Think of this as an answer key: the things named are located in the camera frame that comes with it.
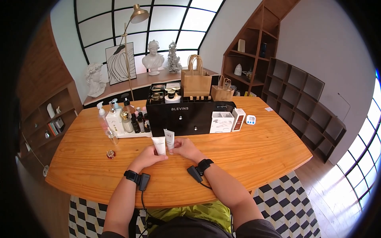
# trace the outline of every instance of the black wristband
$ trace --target black wristband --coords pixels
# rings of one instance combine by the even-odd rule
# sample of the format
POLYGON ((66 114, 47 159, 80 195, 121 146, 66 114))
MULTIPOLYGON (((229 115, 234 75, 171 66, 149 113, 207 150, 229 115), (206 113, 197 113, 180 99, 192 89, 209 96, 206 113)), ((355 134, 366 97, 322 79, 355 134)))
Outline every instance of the black wristband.
POLYGON ((140 183, 140 175, 132 170, 128 170, 124 172, 124 176, 126 176, 126 179, 131 180, 135 182, 137 185, 140 183))
POLYGON ((210 167, 210 164, 213 164, 214 162, 211 159, 203 159, 199 162, 198 166, 196 167, 197 172, 203 176, 204 171, 210 167))

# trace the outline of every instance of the forearm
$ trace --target forearm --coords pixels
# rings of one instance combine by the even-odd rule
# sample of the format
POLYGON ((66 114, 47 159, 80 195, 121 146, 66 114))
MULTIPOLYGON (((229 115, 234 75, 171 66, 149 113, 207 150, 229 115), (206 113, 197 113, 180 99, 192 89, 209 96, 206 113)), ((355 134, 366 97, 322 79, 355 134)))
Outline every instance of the forearm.
POLYGON ((205 170, 204 175, 208 179, 217 198, 229 208, 244 200, 253 199, 238 180, 216 164, 211 164, 205 170))
MULTIPOLYGON (((128 168, 140 173, 139 168, 128 168)), ((128 237, 128 225, 135 208, 136 183, 122 177, 107 207, 103 231, 112 231, 128 237)))

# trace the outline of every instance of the hand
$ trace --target hand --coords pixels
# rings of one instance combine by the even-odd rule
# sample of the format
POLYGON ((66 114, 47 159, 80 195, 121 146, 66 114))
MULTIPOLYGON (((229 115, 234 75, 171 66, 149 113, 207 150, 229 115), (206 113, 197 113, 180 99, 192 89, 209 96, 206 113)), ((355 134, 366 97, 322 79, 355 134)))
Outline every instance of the hand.
POLYGON ((170 152, 193 160, 196 164, 207 158, 201 151, 199 151, 199 149, 197 149, 189 138, 183 137, 174 139, 174 149, 171 149, 170 152))
POLYGON ((132 170, 136 173, 146 167, 149 167, 156 162, 167 160, 166 155, 157 155, 154 145, 147 146, 144 150, 132 161, 127 170, 132 170))

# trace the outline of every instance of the abstract line drawing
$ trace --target abstract line drawing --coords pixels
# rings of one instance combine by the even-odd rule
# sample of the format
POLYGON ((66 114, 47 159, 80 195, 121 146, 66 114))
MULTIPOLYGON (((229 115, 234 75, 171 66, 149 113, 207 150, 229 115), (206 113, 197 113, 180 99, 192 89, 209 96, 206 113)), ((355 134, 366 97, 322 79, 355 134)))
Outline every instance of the abstract line drawing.
MULTIPOLYGON (((125 45, 106 48, 107 71, 110 85, 128 80, 125 45)), ((127 59, 130 62, 131 79, 136 78, 134 43, 127 43, 127 59)))

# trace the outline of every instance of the white bust sculpture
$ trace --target white bust sculpture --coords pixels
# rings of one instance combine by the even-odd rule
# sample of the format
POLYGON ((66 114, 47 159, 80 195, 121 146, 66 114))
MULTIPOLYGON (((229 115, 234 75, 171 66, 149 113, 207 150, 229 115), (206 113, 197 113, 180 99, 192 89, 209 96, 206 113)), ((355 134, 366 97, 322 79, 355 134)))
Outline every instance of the white bust sculpture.
POLYGON ((159 42, 153 40, 148 43, 149 54, 143 57, 142 63, 147 68, 150 69, 149 75, 158 75, 160 72, 157 71, 164 63, 164 56, 159 54, 157 50, 160 49, 159 42))
POLYGON ((86 68, 85 78, 86 83, 90 87, 90 91, 87 95, 90 97, 98 97, 104 92, 106 83, 101 82, 101 63, 91 63, 86 68))

